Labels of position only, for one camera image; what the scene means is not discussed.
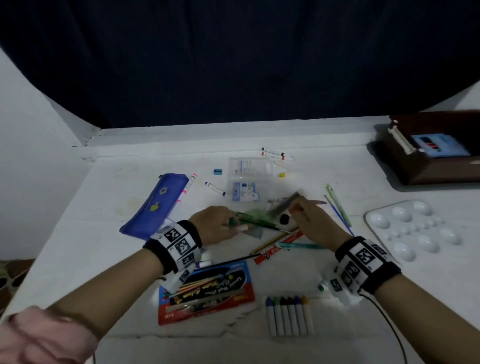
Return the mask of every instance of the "wristband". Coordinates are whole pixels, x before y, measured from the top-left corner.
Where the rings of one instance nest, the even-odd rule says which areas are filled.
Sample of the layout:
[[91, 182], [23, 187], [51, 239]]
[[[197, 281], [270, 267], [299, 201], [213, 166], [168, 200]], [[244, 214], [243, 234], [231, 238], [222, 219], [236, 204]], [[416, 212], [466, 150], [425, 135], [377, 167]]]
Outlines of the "wristband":
[[175, 226], [166, 226], [152, 235], [143, 246], [160, 260], [166, 275], [185, 270], [200, 255], [202, 241], [197, 228], [190, 221], [179, 221]]
[[382, 247], [374, 242], [356, 236], [345, 242], [335, 252], [340, 262], [337, 274], [350, 292], [358, 293], [360, 289], [370, 294], [385, 281], [402, 271]]

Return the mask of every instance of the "blue pencil case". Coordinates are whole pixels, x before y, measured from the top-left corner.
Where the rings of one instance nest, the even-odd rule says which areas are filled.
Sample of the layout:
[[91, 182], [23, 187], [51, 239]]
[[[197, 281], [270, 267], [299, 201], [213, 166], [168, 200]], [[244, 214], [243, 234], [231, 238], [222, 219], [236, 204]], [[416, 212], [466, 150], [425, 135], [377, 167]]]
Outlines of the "blue pencil case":
[[184, 174], [164, 174], [140, 210], [120, 228], [120, 232], [149, 240], [162, 226], [187, 182], [188, 177]]

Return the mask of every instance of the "white table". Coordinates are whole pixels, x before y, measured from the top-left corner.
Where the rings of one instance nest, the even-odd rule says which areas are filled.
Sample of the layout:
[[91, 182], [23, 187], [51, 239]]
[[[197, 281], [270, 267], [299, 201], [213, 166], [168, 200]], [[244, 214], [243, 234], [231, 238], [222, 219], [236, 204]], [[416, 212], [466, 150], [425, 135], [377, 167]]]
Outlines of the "white table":
[[[393, 190], [365, 146], [288, 150], [299, 173], [274, 177], [272, 196], [284, 197], [302, 188], [308, 198], [322, 199], [330, 183], [351, 217], [356, 234], [374, 238], [363, 214], [398, 201], [419, 198], [442, 211], [458, 225], [464, 237], [462, 253], [450, 264], [437, 267], [402, 267], [404, 274], [480, 328], [480, 290], [475, 281], [480, 268], [480, 194], [475, 190], [400, 193]], [[258, 156], [259, 152], [231, 152], [148, 157], [100, 158], [58, 222], [30, 273], [18, 290], [7, 314], [30, 305], [47, 307], [109, 266], [140, 249], [143, 242], [122, 235], [119, 228], [142, 205], [159, 174], [173, 172], [198, 177], [171, 218], [188, 218], [209, 205], [237, 208], [203, 183], [227, 188], [228, 157]], [[213, 176], [214, 168], [224, 175]], [[276, 174], [281, 168], [274, 167]], [[334, 215], [329, 206], [325, 210]], [[215, 262], [247, 255], [261, 242], [275, 236], [265, 232], [257, 240], [241, 234], [211, 249]], [[335, 258], [328, 251], [280, 252], [256, 267], [249, 263], [252, 282], [260, 301], [265, 294], [299, 292], [318, 294], [319, 277], [331, 269]], [[318, 333], [315, 338], [269, 337], [266, 319], [255, 303], [182, 323], [159, 327], [156, 283], [109, 332], [97, 352], [100, 364], [192, 362], [277, 362], [323, 359], [326, 363], [401, 363], [398, 344], [383, 318], [362, 301], [343, 307], [335, 300], [311, 302]], [[419, 361], [407, 345], [409, 362]]]

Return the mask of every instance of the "brown box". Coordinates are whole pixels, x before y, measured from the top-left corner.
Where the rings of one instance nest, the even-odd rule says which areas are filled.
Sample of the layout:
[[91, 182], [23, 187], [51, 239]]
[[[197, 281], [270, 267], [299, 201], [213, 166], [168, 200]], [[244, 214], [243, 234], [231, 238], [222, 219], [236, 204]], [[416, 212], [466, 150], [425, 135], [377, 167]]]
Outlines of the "brown box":
[[[407, 154], [405, 144], [402, 146], [390, 133], [383, 140], [384, 150], [390, 154], [390, 168], [404, 185], [480, 182], [480, 111], [421, 112], [391, 115], [390, 119], [389, 129], [396, 126], [405, 144], [413, 147]], [[451, 135], [472, 155], [430, 158], [417, 149], [411, 136], [433, 133]]]

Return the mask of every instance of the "paint palette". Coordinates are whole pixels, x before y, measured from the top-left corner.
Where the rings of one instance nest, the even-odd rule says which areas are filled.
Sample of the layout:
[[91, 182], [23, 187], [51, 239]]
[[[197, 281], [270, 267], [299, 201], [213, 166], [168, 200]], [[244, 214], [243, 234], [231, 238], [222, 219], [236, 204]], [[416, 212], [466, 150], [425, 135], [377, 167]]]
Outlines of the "paint palette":
[[420, 263], [460, 249], [462, 237], [435, 209], [408, 200], [367, 212], [367, 225], [399, 263]]

